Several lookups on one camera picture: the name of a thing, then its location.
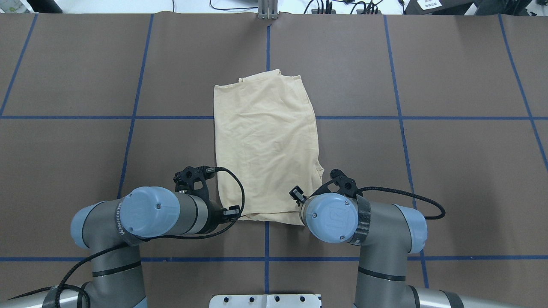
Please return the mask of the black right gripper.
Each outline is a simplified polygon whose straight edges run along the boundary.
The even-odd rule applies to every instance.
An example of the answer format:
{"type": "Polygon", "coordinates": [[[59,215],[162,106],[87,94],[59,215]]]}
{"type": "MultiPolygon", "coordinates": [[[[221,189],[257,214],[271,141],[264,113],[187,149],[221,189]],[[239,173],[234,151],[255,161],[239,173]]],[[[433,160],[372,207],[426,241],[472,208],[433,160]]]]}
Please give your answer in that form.
{"type": "Polygon", "coordinates": [[[302,214],[305,208],[305,203],[307,202],[307,197],[304,195],[303,190],[299,186],[295,186],[291,189],[289,195],[292,199],[294,199],[294,201],[296,201],[299,214],[302,214]]]}

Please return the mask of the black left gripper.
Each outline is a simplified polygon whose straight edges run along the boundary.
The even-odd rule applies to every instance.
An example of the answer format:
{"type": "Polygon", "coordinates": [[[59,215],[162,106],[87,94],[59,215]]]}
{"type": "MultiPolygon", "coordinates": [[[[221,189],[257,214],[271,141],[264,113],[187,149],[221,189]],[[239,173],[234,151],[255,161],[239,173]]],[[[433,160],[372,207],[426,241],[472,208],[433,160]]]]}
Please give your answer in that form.
{"type": "Polygon", "coordinates": [[[225,222],[235,222],[241,217],[241,207],[239,205],[223,208],[215,201],[209,201],[207,203],[207,208],[208,218],[205,223],[206,234],[213,232],[219,225],[225,224],[225,222]]]}

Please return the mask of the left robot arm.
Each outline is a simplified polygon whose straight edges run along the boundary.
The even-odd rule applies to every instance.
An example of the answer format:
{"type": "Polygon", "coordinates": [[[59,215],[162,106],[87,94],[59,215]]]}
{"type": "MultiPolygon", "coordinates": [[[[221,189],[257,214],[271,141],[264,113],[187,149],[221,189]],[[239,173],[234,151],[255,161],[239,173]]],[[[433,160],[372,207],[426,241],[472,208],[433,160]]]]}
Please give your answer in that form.
{"type": "Polygon", "coordinates": [[[79,210],[71,236],[90,256],[61,282],[23,293],[3,308],[146,308],[139,246],[156,239],[199,240],[220,234],[238,220],[244,205],[222,208],[208,195],[139,187],[123,198],[79,210]]]}

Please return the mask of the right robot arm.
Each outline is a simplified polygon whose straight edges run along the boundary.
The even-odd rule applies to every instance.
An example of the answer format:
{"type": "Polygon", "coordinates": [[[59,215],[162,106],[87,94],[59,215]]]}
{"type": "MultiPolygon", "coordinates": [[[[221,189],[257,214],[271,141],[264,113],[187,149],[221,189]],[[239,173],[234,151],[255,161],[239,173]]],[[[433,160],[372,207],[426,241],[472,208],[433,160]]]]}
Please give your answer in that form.
{"type": "Polygon", "coordinates": [[[348,243],[360,248],[355,289],[355,308],[512,308],[447,290],[417,288],[406,282],[408,255],[423,250],[427,220],[444,218],[444,207],[432,199],[385,187],[365,187],[426,201],[440,210],[425,216],[416,209],[397,204],[368,201],[362,189],[328,187],[304,195],[294,187],[289,195],[299,206],[299,217],[317,239],[326,243],[348,243]]]}

